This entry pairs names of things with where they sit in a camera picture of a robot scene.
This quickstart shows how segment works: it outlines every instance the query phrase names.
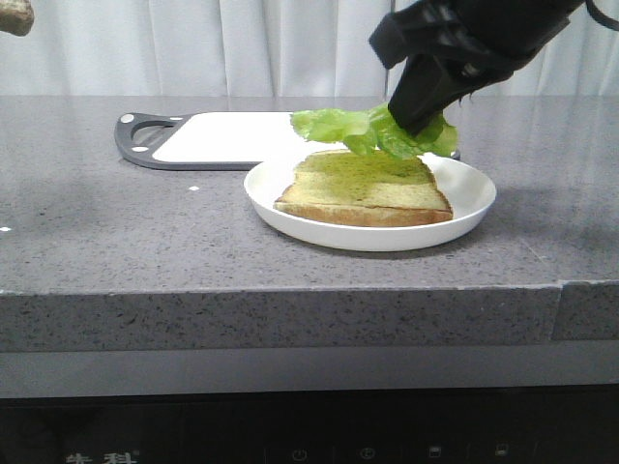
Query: lettuce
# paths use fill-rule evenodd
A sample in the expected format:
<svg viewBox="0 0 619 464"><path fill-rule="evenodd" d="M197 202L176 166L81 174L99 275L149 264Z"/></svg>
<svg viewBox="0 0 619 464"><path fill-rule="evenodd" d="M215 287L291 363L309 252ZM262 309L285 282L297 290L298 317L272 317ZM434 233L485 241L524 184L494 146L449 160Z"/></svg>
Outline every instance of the lettuce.
<svg viewBox="0 0 619 464"><path fill-rule="evenodd" d="M457 147L457 130L442 114L413 136L402 129L383 103L363 111L339 108L296 111L290 122L306 140L341 142L359 155L369 155L376 148L400 159L410 159L426 152L448 157Z"/></svg>

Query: bread slice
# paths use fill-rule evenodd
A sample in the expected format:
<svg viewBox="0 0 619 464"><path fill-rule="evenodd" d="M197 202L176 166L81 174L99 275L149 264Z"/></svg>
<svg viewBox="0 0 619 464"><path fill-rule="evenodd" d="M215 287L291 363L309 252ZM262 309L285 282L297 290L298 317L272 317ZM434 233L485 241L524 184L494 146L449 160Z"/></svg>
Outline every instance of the bread slice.
<svg viewBox="0 0 619 464"><path fill-rule="evenodd" d="M319 152L295 167L295 179L275 209L293 216L366 227L405 227L453 218L452 207L417 157L377 150Z"/></svg>

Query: granite countertop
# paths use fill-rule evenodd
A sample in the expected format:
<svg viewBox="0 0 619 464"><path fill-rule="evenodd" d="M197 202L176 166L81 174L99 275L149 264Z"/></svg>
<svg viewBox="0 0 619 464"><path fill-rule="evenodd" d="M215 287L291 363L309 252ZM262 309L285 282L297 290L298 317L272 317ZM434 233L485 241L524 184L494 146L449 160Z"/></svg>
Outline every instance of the granite countertop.
<svg viewBox="0 0 619 464"><path fill-rule="evenodd" d="M299 242L257 216L245 172L147 169L113 138L130 111L375 103L1 97L0 352L619 338L619 99L448 108L498 197L466 236L404 252Z"/></svg>

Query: white plate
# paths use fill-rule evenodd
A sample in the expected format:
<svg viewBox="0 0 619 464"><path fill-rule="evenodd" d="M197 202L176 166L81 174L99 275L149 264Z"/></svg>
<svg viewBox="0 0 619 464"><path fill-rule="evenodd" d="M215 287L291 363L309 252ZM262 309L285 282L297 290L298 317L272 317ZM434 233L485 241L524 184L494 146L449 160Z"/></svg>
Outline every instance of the white plate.
<svg viewBox="0 0 619 464"><path fill-rule="evenodd" d="M403 251L433 247L472 230L486 215L496 187L483 172L454 159L421 156L454 209L454 219L413 227L358 227L304 219L282 213L273 204L294 179L305 156L264 161L245 178L245 191L265 222L286 235L324 247L357 251Z"/></svg>

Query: cutting board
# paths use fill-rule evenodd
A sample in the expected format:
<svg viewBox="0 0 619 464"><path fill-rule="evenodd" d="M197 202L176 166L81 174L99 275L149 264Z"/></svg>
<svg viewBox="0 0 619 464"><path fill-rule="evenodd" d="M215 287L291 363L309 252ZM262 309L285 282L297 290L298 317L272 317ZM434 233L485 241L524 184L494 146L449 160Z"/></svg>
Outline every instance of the cutting board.
<svg viewBox="0 0 619 464"><path fill-rule="evenodd" d="M127 113L114 135L126 160L169 170L250 170L266 160L342 148L306 141L287 112Z"/></svg>

